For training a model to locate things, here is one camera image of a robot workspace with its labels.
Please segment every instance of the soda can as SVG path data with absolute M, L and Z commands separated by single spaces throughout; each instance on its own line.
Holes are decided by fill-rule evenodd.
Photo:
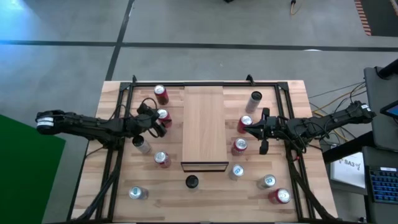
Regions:
M 129 196 L 132 199 L 145 200 L 148 198 L 148 190 L 142 187 L 134 186 L 130 189 Z
M 170 160 L 169 155 L 167 152 L 156 152 L 155 154 L 155 162 L 159 164 L 161 168 L 168 168 L 171 164 L 172 161 Z
M 157 113 L 159 114 L 158 120 L 164 124 L 165 128 L 172 126 L 172 118 L 167 110 L 160 109 L 157 110 Z
M 169 102 L 166 88 L 162 85 L 155 86 L 155 96 L 160 105 L 166 105 Z
M 243 138 L 237 138 L 232 144 L 231 153 L 234 156 L 240 156 L 248 148 L 248 143 Z
M 259 91 L 254 91 L 250 95 L 248 104 L 246 105 L 246 113 L 253 113 L 260 104 L 262 94 Z
M 144 139 L 144 137 L 140 135 L 132 139 L 132 144 L 138 149 L 138 151 L 142 152 L 143 154 L 148 154 L 152 150 L 150 144 Z
M 243 166 L 235 164 L 229 172 L 229 178 L 231 180 L 238 180 L 241 176 L 243 176 Z
M 253 119 L 251 119 L 251 117 L 249 115 L 244 115 L 241 117 L 241 119 L 239 119 L 238 122 L 238 127 L 237 130 L 239 133 L 246 133 L 246 131 L 243 129 L 246 125 L 250 125 L 253 123 Z
M 290 201 L 290 194 L 286 189 L 280 188 L 268 194 L 268 199 L 271 203 L 288 203 Z
M 274 175 L 271 174 L 268 174 L 257 181 L 257 186 L 260 189 L 267 189 L 275 186 L 275 184 L 276 184 L 276 178 L 274 177 Z

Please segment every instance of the blue keyboard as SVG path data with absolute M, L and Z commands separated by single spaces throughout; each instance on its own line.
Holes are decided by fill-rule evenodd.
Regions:
M 398 204 L 398 172 L 372 167 L 369 174 L 374 201 Z

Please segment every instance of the gray floor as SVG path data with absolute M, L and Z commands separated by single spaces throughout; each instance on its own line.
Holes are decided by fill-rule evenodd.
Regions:
M 0 1 L 0 40 L 115 42 L 128 0 Z M 136 0 L 125 42 L 398 47 L 398 39 L 363 32 L 354 1 Z M 38 111 L 93 116 L 114 47 L 0 45 L 0 113 L 35 126 Z M 363 80 L 363 68 L 386 65 L 392 52 L 306 52 L 123 47 L 113 80 L 305 80 L 308 95 Z M 312 98 L 318 106 L 344 89 Z M 357 99 L 367 101 L 363 94 Z M 337 103 L 326 110 L 333 111 Z M 347 127 L 355 135 L 369 125 Z M 43 222 L 64 221 L 87 141 L 67 140 Z M 364 216 L 360 195 L 333 191 L 339 217 Z

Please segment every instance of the black floor line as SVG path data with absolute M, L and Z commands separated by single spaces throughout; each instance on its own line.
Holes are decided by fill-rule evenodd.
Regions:
M 328 47 L 305 45 L 252 45 L 252 44 L 179 44 L 179 43 L 122 43 L 122 47 L 166 49 L 246 49 L 246 50 L 322 50 L 345 52 L 398 52 L 398 47 Z
M 47 40 L 0 40 L 0 45 L 39 45 L 39 46 L 87 46 L 113 47 L 116 42 L 91 41 L 47 41 Z
M 129 0 L 129 3 L 127 4 L 127 9 L 126 9 L 126 12 L 124 13 L 122 26 L 120 27 L 120 31 L 119 31 L 119 35 L 118 35 L 118 41 L 116 42 L 116 46 L 113 50 L 111 63 L 109 64 L 108 71 L 106 72 L 105 81 L 112 80 L 114 68 L 116 67 L 116 62 L 118 61 L 124 34 L 126 33 L 127 24 L 129 23 L 130 12 L 131 12 L 133 3 L 134 3 L 134 0 Z

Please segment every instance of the white label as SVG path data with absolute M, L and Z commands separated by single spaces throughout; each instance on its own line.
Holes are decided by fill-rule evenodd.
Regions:
M 37 122 L 37 126 L 41 126 L 41 125 L 46 125 L 46 126 L 54 126 L 54 123 L 53 122 L 48 122 L 48 121 L 40 121 L 40 122 Z
M 41 121 L 54 121 L 54 118 L 50 118 L 50 117 L 45 117 L 45 118 L 39 118 L 37 119 L 37 122 L 41 122 Z
M 380 167 L 380 170 L 397 172 L 397 169 L 395 169 L 395 168 L 389 168 L 389 167 Z

